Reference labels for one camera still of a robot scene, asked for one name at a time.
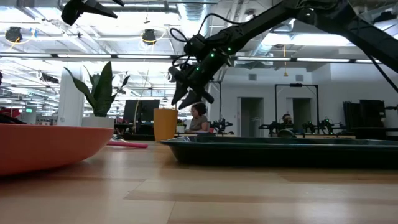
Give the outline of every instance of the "pink object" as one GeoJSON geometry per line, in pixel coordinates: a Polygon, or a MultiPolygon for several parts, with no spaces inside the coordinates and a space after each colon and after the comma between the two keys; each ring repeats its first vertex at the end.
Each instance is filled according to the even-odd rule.
{"type": "Polygon", "coordinates": [[[87,159],[112,137],[111,128],[0,124],[0,176],[87,159]]]}
{"type": "Polygon", "coordinates": [[[143,143],[132,143],[132,142],[116,142],[116,141],[110,141],[108,143],[109,146],[127,146],[127,147],[137,147],[141,149],[146,149],[148,147],[148,144],[143,144],[143,143]]]}

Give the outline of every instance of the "robotic arm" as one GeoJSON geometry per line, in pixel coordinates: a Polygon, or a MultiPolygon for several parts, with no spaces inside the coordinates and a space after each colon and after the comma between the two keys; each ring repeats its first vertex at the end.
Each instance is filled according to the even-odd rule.
{"type": "Polygon", "coordinates": [[[360,18],[348,0],[283,0],[250,21],[225,28],[208,38],[197,34],[189,39],[184,51],[195,56],[198,64],[181,66],[180,70],[174,66],[169,68],[176,80],[172,104],[187,93],[180,109],[202,97],[214,102],[214,98],[205,91],[205,85],[224,64],[231,65],[230,55],[243,48],[251,38],[292,17],[325,32],[346,37],[371,60],[374,57],[398,73],[398,40],[360,18]]]}

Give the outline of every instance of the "yellow cylinder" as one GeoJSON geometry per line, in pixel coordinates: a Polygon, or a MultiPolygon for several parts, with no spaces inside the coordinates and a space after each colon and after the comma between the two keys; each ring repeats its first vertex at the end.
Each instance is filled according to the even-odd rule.
{"type": "Polygon", "coordinates": [[[154,131],[156,141],[174,138],[177,116],[178,111],[174,109],[155,109],[154,131]]]}

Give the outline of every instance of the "woman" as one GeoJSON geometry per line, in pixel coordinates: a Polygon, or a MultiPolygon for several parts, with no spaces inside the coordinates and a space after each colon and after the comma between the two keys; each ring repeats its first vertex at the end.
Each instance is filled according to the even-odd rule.
{"type": "Polygon", "coordinates": [[[187,133],[199,133],[208,131],[206,105],[204,103],[195,103],[191,107],[192,120],[187,133]]]}

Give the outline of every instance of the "dark green tray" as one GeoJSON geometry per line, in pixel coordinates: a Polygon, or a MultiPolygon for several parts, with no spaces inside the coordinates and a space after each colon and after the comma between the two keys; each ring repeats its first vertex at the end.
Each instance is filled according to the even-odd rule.
{"type": "Polygon", "coordinates": [[[234,166],[398,167],[398,142],[362,139],[180,137],[170,146],[182,163],[234,166]]]}

